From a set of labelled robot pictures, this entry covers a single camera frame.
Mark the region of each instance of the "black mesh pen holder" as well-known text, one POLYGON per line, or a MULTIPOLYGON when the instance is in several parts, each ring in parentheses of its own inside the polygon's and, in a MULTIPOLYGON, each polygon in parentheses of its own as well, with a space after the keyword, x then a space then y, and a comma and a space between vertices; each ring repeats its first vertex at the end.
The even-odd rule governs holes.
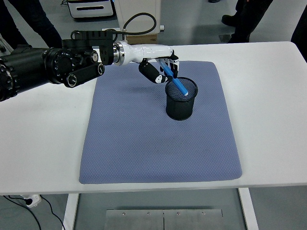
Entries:
POLYGON ((166 92, 166 113, 177 121, 188 119, 193 113, 194 99, 198 88, 194 81, 189 78, 178 78, 183 86, 188 90, 188 95, 184 96, 177 86, 169 81, 165 86, 166 92))

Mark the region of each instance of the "black shoe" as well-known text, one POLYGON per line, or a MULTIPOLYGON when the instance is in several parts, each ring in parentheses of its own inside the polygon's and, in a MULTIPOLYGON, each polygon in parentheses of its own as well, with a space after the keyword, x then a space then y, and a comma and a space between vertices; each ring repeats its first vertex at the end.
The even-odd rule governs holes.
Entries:
POLYGON ((233 34, 230 40, 227 43, 247 43, 249 42, 249 35, 247 38, 237 38, 235 34, 233 34))
POLYGON ((229 26, 236 27, 238 25, 239 18, 238 16, 230 16, 230 15, 223 15, 222 16, 222 23, 229 26))

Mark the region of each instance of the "person's leg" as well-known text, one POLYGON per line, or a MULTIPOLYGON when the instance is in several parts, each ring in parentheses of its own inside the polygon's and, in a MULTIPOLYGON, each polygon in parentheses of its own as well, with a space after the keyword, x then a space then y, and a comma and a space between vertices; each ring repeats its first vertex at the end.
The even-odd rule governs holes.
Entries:
POLYGON ((62 40, 47 18, 39 0, 9 0, 25 21, 37 32, 48 47, 62 48, 62 40))
POLYGON ((273 0, 245 0, 240 20, 229 43, 249 42, 250 34, 255 30, 273 0))
POLYGON ((0 34, 13 49, 15 49, 17 45, 28 44, 17 29, 16 24, 3 0, 0 0, 0 22, 0 34))
POLYGON ((293 32, 291 42, 296 44, 305 61, 307 61, 307 6, 293 32))
POLYGON ((240 14, 243 11, 244 7, 244 0, 238 0, 236 3, 236 13, 233 16, 230 15, 223 15, 222 16, 222 23, 229 26, 236 27, 239 22, 240 14))

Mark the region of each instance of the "cardboard box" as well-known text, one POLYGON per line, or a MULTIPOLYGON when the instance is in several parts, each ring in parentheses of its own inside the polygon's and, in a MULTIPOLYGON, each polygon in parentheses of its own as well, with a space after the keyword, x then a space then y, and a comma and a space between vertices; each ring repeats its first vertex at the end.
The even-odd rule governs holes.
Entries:
POLYGON ((135 35, 135 36, 127 36, 128 44, 157 44, 158 34, 145 34, 145 35, 135 35))

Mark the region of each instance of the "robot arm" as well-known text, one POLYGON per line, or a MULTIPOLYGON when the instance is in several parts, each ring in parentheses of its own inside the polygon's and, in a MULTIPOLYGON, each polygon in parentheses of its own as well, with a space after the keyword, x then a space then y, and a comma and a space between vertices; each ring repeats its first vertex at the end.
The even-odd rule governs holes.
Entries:
POLYGON ((146 78, 163 83, 172 77, 160 74, 148 62, 162 58, 177 77, 178 57, 169 46, 114 43, 112 31, 74 31, 72 35, 62 41, 62 49, 20 46, 10 55, 0 57, 0 101, 48 82, 73 88, 103 75, 105 65, 112 63, 118 66, 131 61, 140 63, 139 70, 146 78), (99 46, 101 63, 93 46, 99 46))

